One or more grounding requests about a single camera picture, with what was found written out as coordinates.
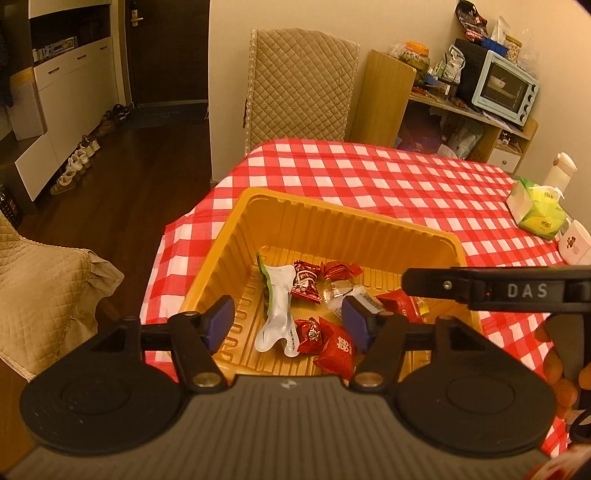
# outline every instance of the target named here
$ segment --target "plastic jar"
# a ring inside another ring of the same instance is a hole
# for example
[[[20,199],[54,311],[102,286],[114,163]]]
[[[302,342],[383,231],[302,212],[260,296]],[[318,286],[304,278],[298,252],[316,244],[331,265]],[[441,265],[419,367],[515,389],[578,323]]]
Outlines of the plastic jar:
[[[396,58],[417,71],[414,78],[414,86],[425,84],[425,75],[431,65],[429,49],[420,43],[407,41],[397,52]]]
[[[521,51],[521,42],[513,37],[507,35],[505,37],[505,47],[507,47],[507,55],[506,59],[509,60],[511,63],[517,65],[517,60],[519,59],[519,52]]]

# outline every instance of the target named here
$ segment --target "quilted chair cover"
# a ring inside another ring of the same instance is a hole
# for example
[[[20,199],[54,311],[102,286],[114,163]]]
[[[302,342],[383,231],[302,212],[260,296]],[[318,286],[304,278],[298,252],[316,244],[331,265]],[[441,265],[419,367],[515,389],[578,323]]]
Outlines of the quilted chair cover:
[[[0,358],[27,380],[96,334],[123,274],[89,250],[21,237],[0,213]]]
[[[253,30],[245,154],[277,138],[342,140],[359,44],[319,31]]]

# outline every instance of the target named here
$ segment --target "white snack package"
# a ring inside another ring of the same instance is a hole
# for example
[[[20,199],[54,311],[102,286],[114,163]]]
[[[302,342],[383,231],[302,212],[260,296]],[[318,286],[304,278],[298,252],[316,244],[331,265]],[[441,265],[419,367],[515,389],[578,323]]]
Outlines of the white snack package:
[[[300,339],[297,336],[296,323],[290,312],[291,288],[296,269],[293,265],[269,267],[258,257],[263,281],[269,288],[269,309],[267,321],[255,338],[255,349],[264,353],[269,351],[278,340],[285,339],[284,353],[294,357],[299,354]]]

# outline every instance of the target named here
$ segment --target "shelf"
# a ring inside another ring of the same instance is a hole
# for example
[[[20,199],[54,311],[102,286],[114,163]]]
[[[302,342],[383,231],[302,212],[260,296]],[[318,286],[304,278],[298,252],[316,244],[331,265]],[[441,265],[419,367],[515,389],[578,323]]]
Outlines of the shelf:
[[[485,115],[482,115],[481,113],[476,112],[475,110],[472,110],[469,107],[460,108],[460,107],[454,105],[453,103],[451,103],[449,100],[438,100],[436,98],[429,98],[424,95],[418,95],[414,92],[411,92],[409,100],[412,102],[424,103],[425,105],[430,105],[430,106],[440,108],[440,109],[448,111],[448,112],[453,112],[453,113],[457,113],[458,115],[461,115],[461,116],[466,116],[468,118],[472,118],[480,123],[492,125],[493,127],[498,127],[501,130],[505,130],[509,133],[512,133],[512,134],[514,134],[518,137],[524,138],[526,140],[531,139],[530,136],[528,136],[525,132],[519,130],[517,127],[512,127],[510,125],[507,125],[507,126],[501,125],[501,124],[495,122],[494,120],[487,118]]]

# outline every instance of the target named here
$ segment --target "shelf drawer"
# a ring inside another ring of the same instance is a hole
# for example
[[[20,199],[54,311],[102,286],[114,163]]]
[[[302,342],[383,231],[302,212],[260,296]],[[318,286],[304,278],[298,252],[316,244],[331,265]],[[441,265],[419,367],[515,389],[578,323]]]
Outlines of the shelf drawer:
[[[111,37],[107,37],[84,45],[83,47],[67,51],[59,57],[38,65],[35,67],[37,90],[43,90],[64,75],[72,73],[93,59],[98,58],[99,54],[110,53],[112,50],[113,42]]]
[[[490,165],[495,165],[507,173],[513,173],[521,159],[520,155],[493,148],[491,156],[488,158]]]

